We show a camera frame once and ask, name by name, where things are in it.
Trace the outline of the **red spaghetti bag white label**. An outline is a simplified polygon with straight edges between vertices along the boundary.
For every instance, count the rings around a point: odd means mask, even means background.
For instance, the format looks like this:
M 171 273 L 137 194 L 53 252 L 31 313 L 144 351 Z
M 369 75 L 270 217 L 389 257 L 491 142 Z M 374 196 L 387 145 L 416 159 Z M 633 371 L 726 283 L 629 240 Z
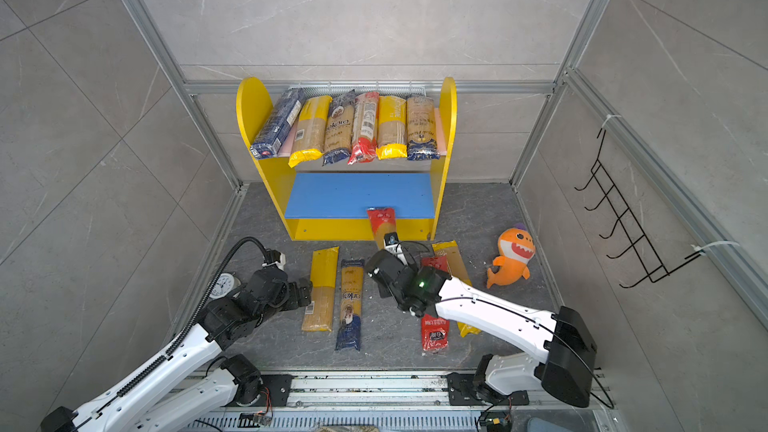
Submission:
M 378 92 L 366 92 L 355 99 L 352 149 L 348 164 L 372 162 L 376 158 Z

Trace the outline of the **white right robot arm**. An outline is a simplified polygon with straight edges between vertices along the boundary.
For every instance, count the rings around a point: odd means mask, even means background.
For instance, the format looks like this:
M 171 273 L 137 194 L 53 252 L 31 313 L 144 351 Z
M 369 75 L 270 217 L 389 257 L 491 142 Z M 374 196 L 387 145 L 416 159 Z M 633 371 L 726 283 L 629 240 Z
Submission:
M 520 392 L 541 390 L 576 408 L 596 397 L 597 345 L 583 318 L 562 306 L 534 310 L 482 292 L 431 266 L 409 265 L 387 251 L 376 252 L 364 271 L 383 297 L 421 318 L 428 314 L 463 323 L 512 344 L 518 355 L 487 354 L 473 377 L 479 399 L 501 403 Z

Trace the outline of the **yellow top spaghetti bag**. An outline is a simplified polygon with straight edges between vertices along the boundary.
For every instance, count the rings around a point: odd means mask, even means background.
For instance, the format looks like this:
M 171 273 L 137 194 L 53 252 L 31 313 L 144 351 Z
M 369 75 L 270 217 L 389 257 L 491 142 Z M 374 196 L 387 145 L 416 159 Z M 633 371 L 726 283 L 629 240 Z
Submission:
M 288 161 L 291 168 L 323 155 L 331 102 L 330 96 L 323 95 L 309 99 L 303 106 Z
M 330 332 L 333 324 L 339 248 L 313 253 L 310 280 L 310 304 L 305 308 L 303 332 Z

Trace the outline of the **red yellow spaghetti bag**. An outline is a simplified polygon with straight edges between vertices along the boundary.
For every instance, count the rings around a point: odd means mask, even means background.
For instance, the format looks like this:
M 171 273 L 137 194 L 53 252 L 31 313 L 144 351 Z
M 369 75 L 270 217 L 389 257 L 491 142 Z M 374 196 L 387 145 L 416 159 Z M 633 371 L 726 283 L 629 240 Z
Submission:
M 421 259 L 422 266 L 430 266 L 448 271 L 447 258 L 444 256 L 424 257 Z M 450 330 L 449 322 L 445 319 L 425 314 L 421 318 L 421 338 L 422 350 L 429 353 L 437 353 L 448 346 L 448 333 Z

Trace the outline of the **blue label spaghetti bag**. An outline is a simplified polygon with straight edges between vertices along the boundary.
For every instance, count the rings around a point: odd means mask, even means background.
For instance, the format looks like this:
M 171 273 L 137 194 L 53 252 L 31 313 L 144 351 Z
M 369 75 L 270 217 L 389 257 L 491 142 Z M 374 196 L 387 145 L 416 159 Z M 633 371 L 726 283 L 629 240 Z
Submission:
M 356 93 L 352 89 L 332 99 L 325 131 L 323 165 L 347 160 L 352 150 Z

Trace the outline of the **blue bottom spaghetti bag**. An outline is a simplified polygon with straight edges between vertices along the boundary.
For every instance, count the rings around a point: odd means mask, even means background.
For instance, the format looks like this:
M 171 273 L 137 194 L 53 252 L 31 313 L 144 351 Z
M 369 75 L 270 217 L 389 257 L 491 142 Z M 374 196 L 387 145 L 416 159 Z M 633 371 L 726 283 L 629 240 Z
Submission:
M 434 101 L 413 95 L 406 100 L 407 159 L 409 161 L 437 160 L 440 157 L 436 140 Z

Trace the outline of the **blue gold spaghetti bag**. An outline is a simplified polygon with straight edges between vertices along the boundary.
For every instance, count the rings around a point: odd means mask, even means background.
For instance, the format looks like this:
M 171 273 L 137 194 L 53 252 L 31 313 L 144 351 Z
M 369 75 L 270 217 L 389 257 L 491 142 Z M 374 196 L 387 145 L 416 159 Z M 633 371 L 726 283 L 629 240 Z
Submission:
M 341 261 L 341 301 L 335 350 L 361 350 L 364 260 Z

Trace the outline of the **dark blue spaghetti box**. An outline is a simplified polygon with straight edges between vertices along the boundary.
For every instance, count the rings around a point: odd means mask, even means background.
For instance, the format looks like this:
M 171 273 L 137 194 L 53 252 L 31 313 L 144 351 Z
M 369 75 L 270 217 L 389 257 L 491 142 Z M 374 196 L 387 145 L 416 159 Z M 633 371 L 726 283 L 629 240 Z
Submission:
M 250 147 L 255 159 L 272 158 L 278 154 L 302 110 L 305 96 L 302 88 L 283 93 Z

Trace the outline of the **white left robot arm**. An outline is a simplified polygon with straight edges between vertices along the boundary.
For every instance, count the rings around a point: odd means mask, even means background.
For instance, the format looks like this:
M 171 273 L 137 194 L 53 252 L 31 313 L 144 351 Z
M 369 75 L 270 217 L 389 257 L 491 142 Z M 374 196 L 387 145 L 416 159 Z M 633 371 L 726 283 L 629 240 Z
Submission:
M 254 244 L 262 265 L 245 286 L 213 295 L 239 249 Z M 224 352 L 279 312 L 311 302 L 312 284 L 291 281 L 284 255 L 246 236 L 227 252 L 181 331 L 122 381 L 76 409 L 58 407 L 43 431 L 177 431 L 230 402 L 250 406 L 265 397 L 260 371 L 243 355 Z

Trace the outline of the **yellow clear spaghetti bag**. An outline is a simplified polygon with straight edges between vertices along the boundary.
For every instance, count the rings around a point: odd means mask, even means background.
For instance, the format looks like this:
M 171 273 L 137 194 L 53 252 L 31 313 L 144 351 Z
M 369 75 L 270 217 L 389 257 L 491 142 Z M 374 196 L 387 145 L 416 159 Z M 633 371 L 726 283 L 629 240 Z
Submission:
M 440 242 L 432 245 L 432 250 L 437 257 L 445 257 L 447 260 L 448 272 L 463 283 L 471 286 L 471 279 L 467 272 L 463 258 L 456 241 Z M 465 323 L 458 323 L 458 329 L 462 338 L 469 334 L 479 335 L 481 331 Z

